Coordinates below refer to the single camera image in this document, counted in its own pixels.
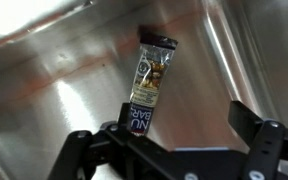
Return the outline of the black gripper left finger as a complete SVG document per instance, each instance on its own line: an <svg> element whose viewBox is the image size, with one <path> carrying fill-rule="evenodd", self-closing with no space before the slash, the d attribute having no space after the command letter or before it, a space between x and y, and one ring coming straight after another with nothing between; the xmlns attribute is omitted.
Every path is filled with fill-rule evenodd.
<svg viewBox="0 0 288 180"><path fill-rule="evenodd" d="M47 180L93 180L97 168L105 164L125 180L170 180L163 150L127 131L129 112L130 104L123 103L118 120L103 123L97 133L71 132Z"/></svg>

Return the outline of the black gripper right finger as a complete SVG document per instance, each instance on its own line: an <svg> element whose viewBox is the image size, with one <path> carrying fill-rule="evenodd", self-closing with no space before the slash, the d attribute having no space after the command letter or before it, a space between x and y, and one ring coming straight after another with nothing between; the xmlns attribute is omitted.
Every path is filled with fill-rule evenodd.
<svg viewBox="0 0 288 180"><path fill-rule="evenodd" d="M288 180L278 171L288 161L288 128L274 119L262 119L240 101L231 101L228 122L249 147L241 180Z"/></svg>

